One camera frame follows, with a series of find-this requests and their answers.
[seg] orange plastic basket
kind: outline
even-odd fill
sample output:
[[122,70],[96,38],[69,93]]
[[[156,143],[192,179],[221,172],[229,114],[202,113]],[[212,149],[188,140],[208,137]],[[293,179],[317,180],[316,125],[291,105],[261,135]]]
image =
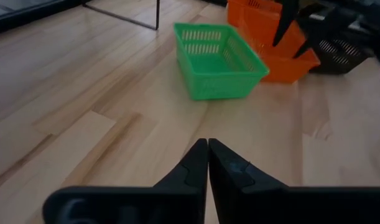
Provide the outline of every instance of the orange plastic basket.
[[279,18],[278,13],[243,7],[238,32],[270,68],[270,74],[262,82],[293,83],[319,65],[320,61],[311,48],[300,57],[293,58],[305,42],[303,32],[295,21],[278,45],[272,46]]
[[269,0],[228,0],[227,20],[231,25],[238,27],[243,7],[260,9],[280,13],[282,5]]

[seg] basket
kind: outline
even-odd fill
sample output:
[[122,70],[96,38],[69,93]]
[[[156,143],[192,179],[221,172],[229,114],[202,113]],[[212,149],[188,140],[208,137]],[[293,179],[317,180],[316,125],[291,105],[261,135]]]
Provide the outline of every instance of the basket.
[[249,7],[243,8],[239,33],[270,68],[263,82],[293,83],[320,64],[310,48],[298,58],[293,58],[305,37],[295,21],[277,46],[272,46],[280,15]]
[[269,0],[228,0],[228,23],[238,27],[244,7],[276,13],[280,13],[282,9],[281,4]]
[[194,100],[247,96],[269,69],[230,26],[176,23],[177,59]]
[[[300,27],[306,32],[312,32],[321,21],[309,18],[298,19]],[[318,45],[313,45],[315,53],[321,60],[321,65],[310,70],[310,73],[327,75],[342,75],[365,61],[370,54],[365,52],[358,43],[368,42],[369,37],[362,32],[345,30],[340,34]]]

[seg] green plastic basket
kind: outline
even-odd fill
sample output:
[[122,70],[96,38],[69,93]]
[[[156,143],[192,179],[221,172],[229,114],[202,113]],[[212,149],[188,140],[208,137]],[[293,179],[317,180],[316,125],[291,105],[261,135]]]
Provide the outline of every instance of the green plastic basket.
[[177,59],[194,100],[248,96],[269,69],[230,26],[174,25]]

